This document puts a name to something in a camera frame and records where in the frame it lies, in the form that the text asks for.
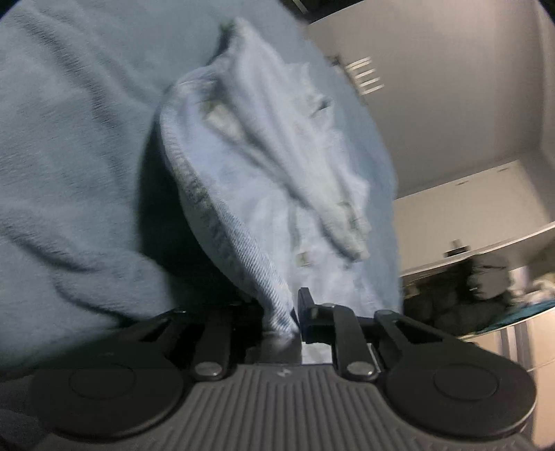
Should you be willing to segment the light blue denim jeans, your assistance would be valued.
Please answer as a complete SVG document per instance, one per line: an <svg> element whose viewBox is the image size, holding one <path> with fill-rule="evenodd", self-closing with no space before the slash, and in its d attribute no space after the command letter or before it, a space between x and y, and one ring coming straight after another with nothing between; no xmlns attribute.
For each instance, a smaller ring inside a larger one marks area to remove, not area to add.
<svg viewBox="0 0 555 451"><path fill-rule="evenodd" d="M370 317L401 305L393 227L397 182L365 110L354 132L316 84L319 53L289 62L245 19L211 62L170 89L161 152L210 260L263 308L263 330L298 332L296 293Z"/></svg>

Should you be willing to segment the dark clothes pile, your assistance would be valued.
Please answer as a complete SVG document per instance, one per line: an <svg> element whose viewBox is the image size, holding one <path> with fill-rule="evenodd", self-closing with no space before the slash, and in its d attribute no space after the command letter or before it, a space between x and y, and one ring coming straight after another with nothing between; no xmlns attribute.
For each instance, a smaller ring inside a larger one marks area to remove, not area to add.
<svg viewBox="0 0 555 451"><path fill-rule="evenodd" d="M437 330L462 337L499 320L513 306L506 258L473 256L414 285L403 314Z"/></svg>

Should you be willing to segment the blue fleece bed blanket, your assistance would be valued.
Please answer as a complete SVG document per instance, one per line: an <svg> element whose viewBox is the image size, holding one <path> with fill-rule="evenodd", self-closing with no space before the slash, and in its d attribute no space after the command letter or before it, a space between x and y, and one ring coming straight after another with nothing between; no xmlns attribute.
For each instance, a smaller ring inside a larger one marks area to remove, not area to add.
<svg viewBox="0 0 555 451"><path fill-rule="evenodd" d="M20 1L1 20L1 373L192 300L222 276L181 212L155 145L167 89L242 17L334 107L370 184L358 314L401 305L396 177L351 85L278 1Z"/></svg>

